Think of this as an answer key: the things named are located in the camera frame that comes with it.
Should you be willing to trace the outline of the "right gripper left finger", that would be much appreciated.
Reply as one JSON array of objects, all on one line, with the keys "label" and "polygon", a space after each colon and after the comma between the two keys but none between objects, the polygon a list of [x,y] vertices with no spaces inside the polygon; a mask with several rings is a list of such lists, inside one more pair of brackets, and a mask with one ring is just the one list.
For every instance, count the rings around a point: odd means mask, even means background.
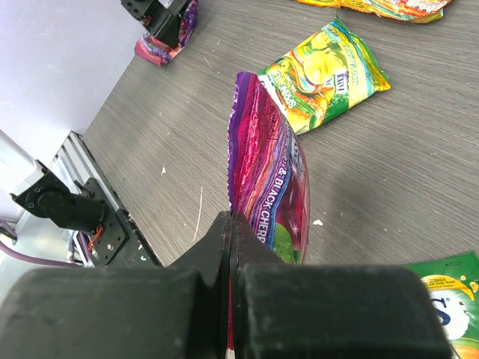
[{"label": "right gripper left finger", "polygon": [[231,214],[165,268],[35,269],[1,306],[3,358],[224,358]]}]

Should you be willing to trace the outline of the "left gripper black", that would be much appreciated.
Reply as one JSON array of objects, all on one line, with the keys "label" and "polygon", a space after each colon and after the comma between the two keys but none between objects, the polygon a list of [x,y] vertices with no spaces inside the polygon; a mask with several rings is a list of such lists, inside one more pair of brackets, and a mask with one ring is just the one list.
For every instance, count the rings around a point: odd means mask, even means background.
[{"label": "left gripper black", "polygon": [[180,42],[180,24],[190,1],[121,0],[120,3],[151,37],[170,47]]}]

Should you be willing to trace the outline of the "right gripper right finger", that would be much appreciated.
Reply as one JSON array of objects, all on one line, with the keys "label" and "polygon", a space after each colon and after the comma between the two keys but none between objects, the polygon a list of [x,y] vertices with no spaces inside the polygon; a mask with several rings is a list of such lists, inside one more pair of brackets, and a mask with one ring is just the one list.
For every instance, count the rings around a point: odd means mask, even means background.
[{"label": "right gripper right finger", "polygon": [[230,347],[237,358],[449,358],[424,284],[402,266],[295,266],[231,213]]}]

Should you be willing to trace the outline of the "purple Fox's berries candy bag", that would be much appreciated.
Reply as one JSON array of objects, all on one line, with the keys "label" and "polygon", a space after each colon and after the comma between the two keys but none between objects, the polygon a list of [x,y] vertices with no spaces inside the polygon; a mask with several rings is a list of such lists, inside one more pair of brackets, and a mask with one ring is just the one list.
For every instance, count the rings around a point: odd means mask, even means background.
[{"label": "purple Fox's berries candy bag", "polygon": [[197,21],[198,1],[187,1],[161,37],[154,37],[147,31],[140,36],[135,54],[158,67],[170,64],[189,42]]}]

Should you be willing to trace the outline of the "small purple snack packet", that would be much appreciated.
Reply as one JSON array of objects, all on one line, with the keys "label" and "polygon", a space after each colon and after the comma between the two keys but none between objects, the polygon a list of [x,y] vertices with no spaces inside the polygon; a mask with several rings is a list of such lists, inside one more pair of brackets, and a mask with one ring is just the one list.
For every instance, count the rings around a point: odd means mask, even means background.
[{"label": "small purple snack packet", "polygon": [[228,123],[228,197],[283,262],[303,263],[310,191],[305,155],[259,77],[237,73]]}]

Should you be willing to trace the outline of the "yellow green Fox's candy bag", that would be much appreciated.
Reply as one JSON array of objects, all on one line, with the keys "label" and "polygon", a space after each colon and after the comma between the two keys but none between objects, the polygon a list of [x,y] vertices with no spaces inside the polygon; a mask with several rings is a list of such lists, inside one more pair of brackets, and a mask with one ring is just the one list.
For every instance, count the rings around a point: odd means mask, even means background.
[{"label": "yellow green Fox's candy bag", "polygon": [[470,251],[406,266],[426,286],[453,358],[478,358],[478,256]]}]

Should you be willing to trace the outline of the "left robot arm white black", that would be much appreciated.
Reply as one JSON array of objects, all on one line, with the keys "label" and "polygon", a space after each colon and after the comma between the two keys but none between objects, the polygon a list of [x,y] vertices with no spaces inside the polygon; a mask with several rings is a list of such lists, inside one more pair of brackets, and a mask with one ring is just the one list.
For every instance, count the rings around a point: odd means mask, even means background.
[{"label": "left robot arm white black", "polygon": [[[192,26],[186,16],[194,13],[194,1],[124,1],[122,7],[139,22],[147,36],[171,49],[180,48],[189,38]],[[68,187],[40,161],[33,161],[37,174],[32,174],[25,189],[10,192],[12,200],[38,218],[48,218],[60,228],[94,232],[103,225],[109,204],[86,188],[78,185],[79,194]]]}]

